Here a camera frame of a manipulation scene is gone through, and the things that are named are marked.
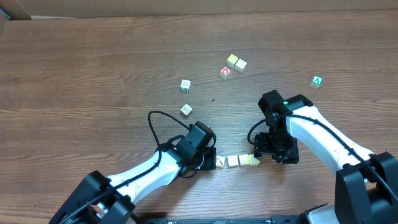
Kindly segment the red W wooden block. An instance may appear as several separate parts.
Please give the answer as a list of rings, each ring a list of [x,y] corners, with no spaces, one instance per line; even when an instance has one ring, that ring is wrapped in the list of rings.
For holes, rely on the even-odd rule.
[[[237,155],[228,156],[228,167],[237,167],[239,165],[239,159]]]

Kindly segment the plain wooden block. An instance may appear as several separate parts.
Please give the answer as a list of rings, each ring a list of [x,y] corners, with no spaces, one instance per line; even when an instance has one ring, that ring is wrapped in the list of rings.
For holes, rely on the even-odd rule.
[[[260,160],[258,158],[255,158],[253,154],[248,155],[248,158],[250,166],[256,166],[260,164]]]

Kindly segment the blue-sided wooden block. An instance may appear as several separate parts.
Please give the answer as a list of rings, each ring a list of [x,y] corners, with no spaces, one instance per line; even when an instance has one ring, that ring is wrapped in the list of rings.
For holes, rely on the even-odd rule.
[[[183,105],[180,109],[180,114],[184,118],[188,118],[192,113],[193,113],[193,108],[188,104]]]

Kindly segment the yellow wooden block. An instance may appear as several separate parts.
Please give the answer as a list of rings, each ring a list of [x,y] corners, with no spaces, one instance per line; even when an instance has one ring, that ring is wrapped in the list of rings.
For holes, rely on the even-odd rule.
[[[238,156],[239,158],[239,163],[241,166],[248,166],[250,164],[249,160],[249,155],[248,154],[242,154]]]

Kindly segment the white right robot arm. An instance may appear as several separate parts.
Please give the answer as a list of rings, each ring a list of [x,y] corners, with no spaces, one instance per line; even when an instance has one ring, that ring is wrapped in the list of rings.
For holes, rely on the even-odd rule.
[[[269,130],[251,144],[254,156],[277,163],[299,161],[301,141],[335,176],[335,201],[311,208],[291,223],[397,223],[397,159],[356,144],[329,123],[303,95],[283,99],[277,90],[262,95],[258,106]]]

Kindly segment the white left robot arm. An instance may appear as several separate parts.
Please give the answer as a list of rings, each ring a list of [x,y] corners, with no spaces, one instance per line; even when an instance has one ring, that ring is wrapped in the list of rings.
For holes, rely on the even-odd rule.
[[[208,145],[216,140],[214,132],[199,121],[188,130],[160,144],[150,159],[130,170],[108,177],[97,170],[88,174],[51,223],[127,223],[136,204],[154,190],[191,171],[214,169],[216,151]]]

